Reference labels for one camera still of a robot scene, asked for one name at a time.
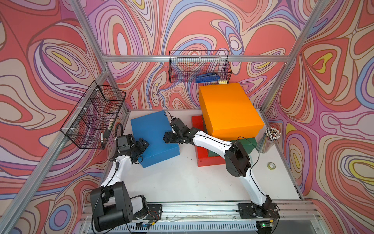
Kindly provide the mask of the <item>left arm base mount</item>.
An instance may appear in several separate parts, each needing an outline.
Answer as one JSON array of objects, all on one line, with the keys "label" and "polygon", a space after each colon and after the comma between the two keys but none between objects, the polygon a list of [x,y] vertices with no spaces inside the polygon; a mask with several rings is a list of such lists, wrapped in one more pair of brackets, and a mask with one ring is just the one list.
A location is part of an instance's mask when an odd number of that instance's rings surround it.
[{"label": "left arm base mount", "polygon": [[140,217],[133,216],[133,222],[135,221],[157,221],[162,218],[163,205],[162,204],[148,204],[148,211],[143,213]]}]

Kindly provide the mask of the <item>orange shoebox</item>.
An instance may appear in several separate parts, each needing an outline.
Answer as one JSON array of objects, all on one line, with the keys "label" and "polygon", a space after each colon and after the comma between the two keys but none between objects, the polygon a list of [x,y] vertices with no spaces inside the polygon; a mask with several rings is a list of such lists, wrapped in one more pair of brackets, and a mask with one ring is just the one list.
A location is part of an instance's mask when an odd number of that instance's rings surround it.
[{"label": "orange shoebox", "polygon": [[238,83],[201,86],[199,101],[207,133],[213,137],[255,138],[265,125]]}]

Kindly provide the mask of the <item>red shoebox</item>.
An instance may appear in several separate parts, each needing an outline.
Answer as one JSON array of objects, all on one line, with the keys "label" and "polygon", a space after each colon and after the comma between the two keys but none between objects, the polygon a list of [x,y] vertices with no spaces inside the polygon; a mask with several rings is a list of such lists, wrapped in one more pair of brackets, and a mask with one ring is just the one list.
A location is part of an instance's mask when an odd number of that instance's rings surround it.
[{"label": "red shoebox", "polygon": [[[202,116],[192,116],[191,120],[192,120],[193,127],[205,132],[204,121],[203,121]],[[196,159],[197,159],[198,167],[225,164],[225,160],[220,156],[209,157],[208,156],[209,150],[205,148],[195,146],[195,151],[196,151]]]}]

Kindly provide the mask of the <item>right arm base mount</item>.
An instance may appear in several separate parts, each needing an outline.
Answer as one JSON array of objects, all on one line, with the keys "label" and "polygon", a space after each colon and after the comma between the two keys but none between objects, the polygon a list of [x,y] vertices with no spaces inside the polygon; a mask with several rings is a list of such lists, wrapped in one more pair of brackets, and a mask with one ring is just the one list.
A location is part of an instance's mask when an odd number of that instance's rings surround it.
[{"label": "right arm base mount", "polygon": [[280,217],[280,210],[275,203],[271,203],[267,210],[252,202],[238,203],[238,208],[235,211],[239,213],[241,219],[278,219]]}]

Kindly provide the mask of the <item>blue shoebox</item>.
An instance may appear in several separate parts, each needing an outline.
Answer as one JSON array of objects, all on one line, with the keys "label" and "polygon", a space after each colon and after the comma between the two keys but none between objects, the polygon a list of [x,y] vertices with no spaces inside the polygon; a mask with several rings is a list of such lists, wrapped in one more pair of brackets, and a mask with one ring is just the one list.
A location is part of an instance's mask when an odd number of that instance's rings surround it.
[{"label": "blue shoebox", "polygon": [[150,167],[180,155],[178,144],[166,144],[163,140],[164,134],[172,131],[165,111],[132,119],[131,127],[136,139],[142,138],[149,143],[142,154],[142,167]]}]

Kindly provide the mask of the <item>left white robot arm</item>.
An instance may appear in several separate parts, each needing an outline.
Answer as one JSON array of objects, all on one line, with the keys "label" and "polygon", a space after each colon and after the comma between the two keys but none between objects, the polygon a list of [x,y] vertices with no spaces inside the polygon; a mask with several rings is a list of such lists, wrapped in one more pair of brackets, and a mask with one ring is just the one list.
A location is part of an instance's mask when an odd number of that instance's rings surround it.
[{"label": "left white robot arm", "polygon": [[149,209],[144,195],[130,197],[125,186],[126,173],[139,163],[149,143],[131,134],[116,138],[115,153],[110,162],[111,169],[100,187],[90,194],[92,205],[91,227],[95,234],[105,234],[117,226],[128,224],[133,219],[143,219]]}]

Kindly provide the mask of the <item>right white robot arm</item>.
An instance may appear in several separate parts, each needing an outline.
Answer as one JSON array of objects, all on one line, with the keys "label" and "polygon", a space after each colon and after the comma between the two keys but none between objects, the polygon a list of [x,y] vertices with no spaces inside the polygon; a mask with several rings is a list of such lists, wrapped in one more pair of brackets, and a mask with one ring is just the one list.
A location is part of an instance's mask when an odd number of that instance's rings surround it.
[{"label": "right white robot arm", "polygon": [[182,120],[175,117],[171,118],[170,126],[172,131],[166,132],[163,137],[163,141],[166,144],[191,144],[216,153],[225,160],[228,173],[242,181],[254,207],[263,212],[269,210],[272,199],[257,184],[257,180],[251,170],[250,157],[241,142],[238,140],[235,142],[224,141],[210,136],[195,127],[188,128]]}]

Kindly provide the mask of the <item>green shoebox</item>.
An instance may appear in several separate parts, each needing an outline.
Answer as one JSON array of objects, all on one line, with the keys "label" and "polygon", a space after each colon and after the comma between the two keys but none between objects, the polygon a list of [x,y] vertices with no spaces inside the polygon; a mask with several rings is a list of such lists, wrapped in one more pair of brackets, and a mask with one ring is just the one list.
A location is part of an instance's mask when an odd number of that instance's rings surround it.
[{"label": "green shoebox", "polygon": [[[257,141],[255,138],[240,138],[238,142],[240,142],[243,145],[243,148],[245,149],[248,155],[250,155],[253,149],[257,146]],[[208,150],[208,157],[219,157],[219,155]]]}]

